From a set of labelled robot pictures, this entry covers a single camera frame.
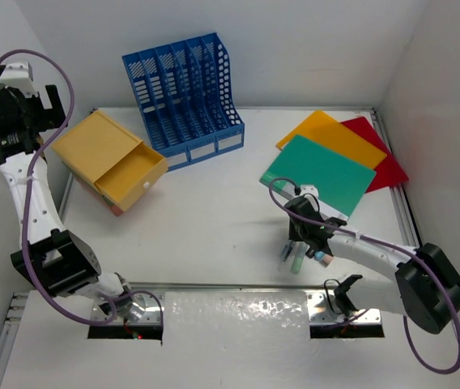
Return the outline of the green glue stick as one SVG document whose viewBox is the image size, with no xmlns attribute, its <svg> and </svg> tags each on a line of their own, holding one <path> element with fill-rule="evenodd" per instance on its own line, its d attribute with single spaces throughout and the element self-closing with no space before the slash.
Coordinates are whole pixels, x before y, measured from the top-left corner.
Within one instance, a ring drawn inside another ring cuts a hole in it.
<svg viewBox="0 0 460 389">
<path fill-rule="evenodd" d="M 293 262 L 292 262 L 292 265 L 291 265 L 291 268 L 290 268 L 290 272 L 292 274 L 297 275 L 297 274 L 300 273 L 302 264 L 303 264 L 304 259 L 305 259 L 306 250 L 307 250 L 306 249 L 306 244 L 303 243 L 303 242 L 299 242 L 297 247 L 296 247 L 295 254 L 294 254 L 294 257 L 293 257 Z"/>
</svg>

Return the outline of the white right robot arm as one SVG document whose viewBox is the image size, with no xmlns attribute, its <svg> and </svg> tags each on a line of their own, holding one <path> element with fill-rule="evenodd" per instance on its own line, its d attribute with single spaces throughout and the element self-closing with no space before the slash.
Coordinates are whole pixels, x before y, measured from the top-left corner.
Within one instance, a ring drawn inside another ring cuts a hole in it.
<svg viewBox="0 0 460 389">
<path fill-rule="evenodd" d="M 398 246 L 347 229 L 344 220 L 324 218 L 311 194 L 289 200 L 286 209 L 289 237 L 308 245 L 308 255 L 351 260 L 385 277 L 379 282 L 352 274 L 340 281 L 332 303 L 340 314 L 376 308 L 438 334 L 460 311 L 460 275 L 439 246 Z"/>
</svg>

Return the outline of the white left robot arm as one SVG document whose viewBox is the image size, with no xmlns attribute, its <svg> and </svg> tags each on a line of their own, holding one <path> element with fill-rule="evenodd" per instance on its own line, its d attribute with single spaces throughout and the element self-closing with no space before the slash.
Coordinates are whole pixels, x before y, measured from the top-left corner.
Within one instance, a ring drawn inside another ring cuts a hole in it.
<svg viewBox="0 0 460 389">
<path fill-rule="evenodd" d="M 92 299 L 107 322 L 123 318 L 133 304 L 128 286 L 119 275 L 102 272 L 92 248 L 66 229 L 53 202 L 40 133 L 62 125 L 66 115 L 56 86 L 45 89 L 48 109 L 38 94 L 0 83 L 0 172 L 21 232 L 12 265 L 48 301 L 79 295 Z"/>
</svg>

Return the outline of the yellow drawer box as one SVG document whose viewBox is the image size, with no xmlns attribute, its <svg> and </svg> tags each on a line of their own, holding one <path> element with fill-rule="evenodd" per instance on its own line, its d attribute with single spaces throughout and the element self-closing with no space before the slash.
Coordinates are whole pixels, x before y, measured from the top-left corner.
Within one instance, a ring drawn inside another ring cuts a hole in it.
<svg viewBox="0 0 460 389">
<path fill-rule="evenodd" d="M 52 149 L 88 182 L 124 190 L 129 209 L 168 171 L 164 156 L 100 110 L 53 141 Z"/>
</svg>

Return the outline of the blue pen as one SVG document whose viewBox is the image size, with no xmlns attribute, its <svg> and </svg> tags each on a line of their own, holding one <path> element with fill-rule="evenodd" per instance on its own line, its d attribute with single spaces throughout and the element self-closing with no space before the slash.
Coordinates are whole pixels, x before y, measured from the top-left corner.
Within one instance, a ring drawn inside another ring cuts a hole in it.
<svg viewBox="0 0 460 389">
<path fill-rule="evenodd" d="M 284 267 L 285 263 L 287 262 L 290 254 L 291 254 L 291 252 L 293 250 L 294 245 L 295 245 L 294 241 L 292 241 L 292 240 L 287 241 L 286 245 L 282 249 L 281 254 L 279 256 L 279 258 L 280 258 L 279 269 L 282 269 Z"/>
</svg>

